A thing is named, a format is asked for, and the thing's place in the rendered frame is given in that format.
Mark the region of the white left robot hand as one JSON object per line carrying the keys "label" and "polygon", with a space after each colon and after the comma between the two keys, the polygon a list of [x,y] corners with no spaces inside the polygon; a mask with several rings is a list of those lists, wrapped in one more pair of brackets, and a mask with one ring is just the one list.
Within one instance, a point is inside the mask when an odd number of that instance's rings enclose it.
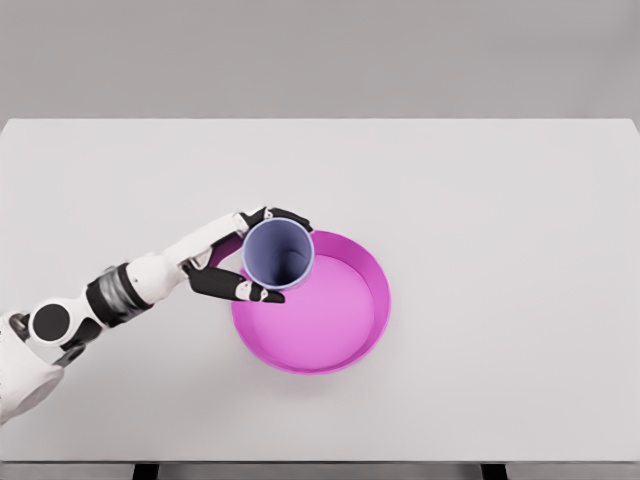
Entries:
{"label": "white left robot hand", "polygon": [[177,261],[191,290],[198,294],[230,301],[283,304],[285,296],[282,293],[219,267],[222,260],[240,249],[249,232],[275,218],[293,221],[308,233],[313,231],[311,222],[302,216],[281,208],[262,206],[211,221],[168,247],[165,254]]}

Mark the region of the lavender blue cup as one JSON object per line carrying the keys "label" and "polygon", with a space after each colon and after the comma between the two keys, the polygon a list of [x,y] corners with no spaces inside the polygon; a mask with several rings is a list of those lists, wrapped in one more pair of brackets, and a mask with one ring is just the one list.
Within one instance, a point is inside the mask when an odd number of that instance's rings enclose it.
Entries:
{"label": "lavender blue cup", "polygon": [[286,218],[265,220],[245,236],[242,266],[249,278],[269,290],[297,288],[310,275],[315,247],[311,234]]}

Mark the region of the pink round plate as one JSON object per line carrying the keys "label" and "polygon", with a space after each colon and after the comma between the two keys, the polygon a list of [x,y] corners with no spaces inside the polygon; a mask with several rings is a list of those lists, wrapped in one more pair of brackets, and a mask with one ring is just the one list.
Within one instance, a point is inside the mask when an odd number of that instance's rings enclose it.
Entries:
{"label": "pink round plate", "polygon": [[356,241],[329,231],[311,234],[315,262],[284,304],[233,302],[234,327],[265,364],[322,375],[364,358],[385,333],[391,288],[377,259]]}

